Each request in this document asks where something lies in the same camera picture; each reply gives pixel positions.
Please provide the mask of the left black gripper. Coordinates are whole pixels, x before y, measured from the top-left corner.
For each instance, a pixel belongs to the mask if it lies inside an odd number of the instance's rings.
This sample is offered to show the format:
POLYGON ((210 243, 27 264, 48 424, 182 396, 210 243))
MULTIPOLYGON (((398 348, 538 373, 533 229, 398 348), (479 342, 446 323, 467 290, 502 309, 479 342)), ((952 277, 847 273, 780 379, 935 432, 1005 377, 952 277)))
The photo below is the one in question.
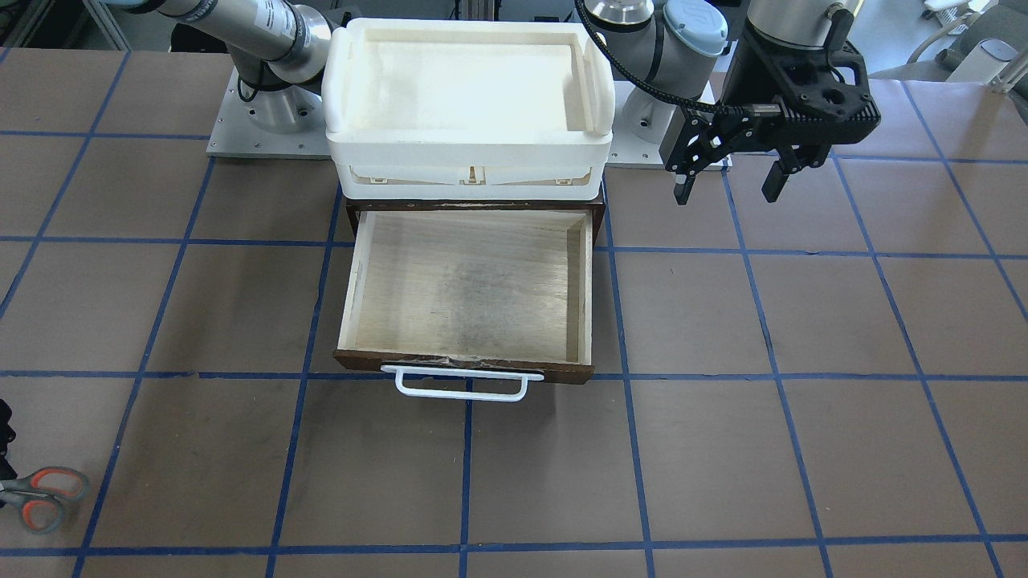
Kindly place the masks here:
POLYGON ((761 184, 767 202, 781 197, 790 174, 820 167, 834 145, 790 144, 773 130, 782 120, 777 84, 768 67, 769 44, 800 49, 836 51, 834 32, 797 35, 745 32, 724 78, 722 98, 713 105, 680 106, 663 142, 665 169, 675 173, 675 200, 685 206, 696 183, 696 173, 731 153, 777 153, 761 184))

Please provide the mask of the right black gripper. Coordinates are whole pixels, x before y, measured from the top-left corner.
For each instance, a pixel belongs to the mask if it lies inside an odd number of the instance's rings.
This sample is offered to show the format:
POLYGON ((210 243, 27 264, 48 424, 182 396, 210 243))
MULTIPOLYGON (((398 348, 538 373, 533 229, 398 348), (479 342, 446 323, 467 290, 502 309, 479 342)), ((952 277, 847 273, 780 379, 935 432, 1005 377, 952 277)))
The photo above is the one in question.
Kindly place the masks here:
POLYGON ((10 443, 14 442, 16 438, 16 432, 10 425, 12 414, 11 407, 4 400, 0 400, 0 467, 2 481, 16 479, 16 471, 7 460, 10 443))

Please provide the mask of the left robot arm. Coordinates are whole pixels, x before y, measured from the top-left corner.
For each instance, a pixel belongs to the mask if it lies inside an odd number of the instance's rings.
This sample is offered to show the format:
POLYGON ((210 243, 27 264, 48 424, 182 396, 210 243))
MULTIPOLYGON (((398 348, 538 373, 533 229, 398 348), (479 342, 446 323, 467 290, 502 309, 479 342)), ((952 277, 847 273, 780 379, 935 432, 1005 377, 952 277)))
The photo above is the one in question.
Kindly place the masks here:
POLYGON ((633 84, 628 124, 659 146, 687 204, 699 173, 734 153, 776 153, 761 186, 880 124, 862 55, 848 37, 859 1, 577 1, 577 17, 633 84))

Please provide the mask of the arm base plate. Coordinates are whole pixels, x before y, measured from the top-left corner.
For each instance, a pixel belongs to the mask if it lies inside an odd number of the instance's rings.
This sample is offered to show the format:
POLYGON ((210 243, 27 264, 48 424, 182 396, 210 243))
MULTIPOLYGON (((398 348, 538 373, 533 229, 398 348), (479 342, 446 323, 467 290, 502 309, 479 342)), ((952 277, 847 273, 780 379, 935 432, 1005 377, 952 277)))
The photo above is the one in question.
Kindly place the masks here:
POLYGON ((613 140, 605 164, 620 169, 663 169, 660 145, 676 111, 675 106, 654 100, 627 80, 614 81, 613 140))
POLYGON ((329 160, 322 98, 298 87, 253 95, 233 70, 206 153, 238 160, 329 160))

